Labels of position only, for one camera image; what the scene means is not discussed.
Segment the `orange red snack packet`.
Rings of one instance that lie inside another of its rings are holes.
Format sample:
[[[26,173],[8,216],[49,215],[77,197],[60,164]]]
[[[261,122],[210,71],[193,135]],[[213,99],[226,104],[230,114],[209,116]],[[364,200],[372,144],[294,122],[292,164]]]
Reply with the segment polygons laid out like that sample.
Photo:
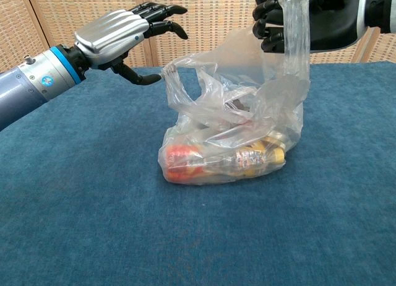
[[[172,183],[188,183],[205,176],[199,159],[202,153],[196,145],[169,145],[165,148],[164,177]]]

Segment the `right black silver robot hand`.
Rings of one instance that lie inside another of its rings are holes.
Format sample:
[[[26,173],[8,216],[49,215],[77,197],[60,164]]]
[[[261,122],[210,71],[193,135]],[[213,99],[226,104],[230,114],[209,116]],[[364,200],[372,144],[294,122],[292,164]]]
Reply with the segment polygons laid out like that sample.
[[[366,31],[367,0],[309,0],[310,50],[313,53],[346,48]],[[285,34],[279,0],[255,0],[254,36],[265,53],[284,53]]]

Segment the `yellow capped drink bottle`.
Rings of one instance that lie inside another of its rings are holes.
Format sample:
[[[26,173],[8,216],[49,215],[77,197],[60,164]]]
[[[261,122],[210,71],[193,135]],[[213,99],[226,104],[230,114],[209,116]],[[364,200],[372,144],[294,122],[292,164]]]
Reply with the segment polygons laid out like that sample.
[[[204,171],[210,175],[253,178],[278,170],[285,164],[285,152],[273,144],[254,144],[224,154],[204,158]]]

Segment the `woven wooden folding screen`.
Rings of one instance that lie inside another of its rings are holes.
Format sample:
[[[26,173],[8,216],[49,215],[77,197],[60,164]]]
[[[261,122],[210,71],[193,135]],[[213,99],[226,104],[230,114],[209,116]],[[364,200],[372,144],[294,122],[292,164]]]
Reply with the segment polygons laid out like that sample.
[[[134,67],[163,66],[189,53],[209,51],[233,29],[253,23],[254,0],[0,0],[0,71],[20,64],[26,55],[74,42],[74,32],[87,22],[116,9],[146,1],[178,4],[188,9],[176,15],[188,35],[167,33],[141,43],[129,55]]]

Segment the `blue carpet table cover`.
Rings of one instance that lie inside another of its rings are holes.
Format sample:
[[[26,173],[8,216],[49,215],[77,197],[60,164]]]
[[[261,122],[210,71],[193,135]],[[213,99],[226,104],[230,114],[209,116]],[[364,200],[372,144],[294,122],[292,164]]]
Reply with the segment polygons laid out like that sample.
[[[396,63],[318,64],[285,166],[167,182],[164,82],[110,71],[0,132],[0,286],[396,286]]]

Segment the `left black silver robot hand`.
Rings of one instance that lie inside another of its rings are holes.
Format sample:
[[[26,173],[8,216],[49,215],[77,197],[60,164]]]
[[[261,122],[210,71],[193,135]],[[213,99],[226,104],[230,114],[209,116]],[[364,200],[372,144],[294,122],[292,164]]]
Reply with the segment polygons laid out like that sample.
[[[92,69],[110,68],[132,84],[150,85],[161,80],[161,75],[141,76],[124,64],[124,59],[131,49],[150,37],[173,32],[183,40],[188,39],[182,26],[167,19],[186,12],[183,6],[154,2],[112,11],[76,30],[74,46]]]

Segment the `clear plastic shopping bag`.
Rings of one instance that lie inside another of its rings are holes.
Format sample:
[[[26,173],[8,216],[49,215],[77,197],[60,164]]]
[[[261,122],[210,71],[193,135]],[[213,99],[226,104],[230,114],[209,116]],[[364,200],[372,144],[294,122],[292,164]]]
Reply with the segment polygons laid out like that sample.
[[[251,28],[233,30],[212,51],[189,54],[161,72],[168,105],[178,113],[167,129],[158,162],[163,176],[165,148],[196,145],[202,159],[254,144],[273,144],[285,155],[301,137],[309,80],[309,0],[280,0],[284,53],[265,53]],[[251,119],[251,127],[232,123]],[[177,184],[217,184],[246,178],[210,175]]]

